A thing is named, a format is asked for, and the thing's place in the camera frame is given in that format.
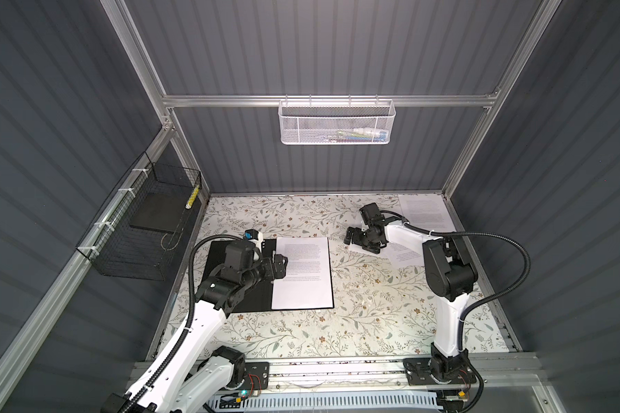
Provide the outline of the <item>black clip folder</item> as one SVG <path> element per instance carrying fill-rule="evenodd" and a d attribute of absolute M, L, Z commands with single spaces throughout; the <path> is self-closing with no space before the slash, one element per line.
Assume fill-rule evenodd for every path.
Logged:
<path fill-rule="evenodd" d="M 213 240 L 194 294 L 202 301 L 227 316 L 332 309 L 328 239 Z"/>

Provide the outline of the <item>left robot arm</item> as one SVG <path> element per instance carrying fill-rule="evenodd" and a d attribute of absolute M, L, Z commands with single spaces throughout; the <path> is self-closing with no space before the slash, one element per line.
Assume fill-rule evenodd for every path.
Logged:
<path fill-rule="evenodd" d="M 199 286 L 189 285 L 184 324 L 155 361 L 122 394 L 111 394 L 102 412 L 197 412 L 222 389 L 239 389 L 245 355 L 226 346 L 214 350 L 202 369 L 193 368 L 235 307 L 263 283 L 285 277 L 289 259 L 263 247 L 252 232 L 226 234 L 224 261 Z"/>

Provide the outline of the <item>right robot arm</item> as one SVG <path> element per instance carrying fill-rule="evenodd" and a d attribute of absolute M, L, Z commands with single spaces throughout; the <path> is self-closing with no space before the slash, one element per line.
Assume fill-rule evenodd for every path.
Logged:
<path fill-rule="evenodd" d="M 465 243 L 454 232 L 436 232 L 412 225 L 399 213 L 386 212 L 375 203 L 359 209 L 365 228 L 350 227 L 346 244 L 378 254 L 399 244 L 420 254 L 425 281 L 438 297 L 437 330 L 431 345 L 429 371 L 439 384 L 449 384 L 468 370 L 468 351 L 463 347 L 463 312 L 474 291 L 478 273 Z"/>

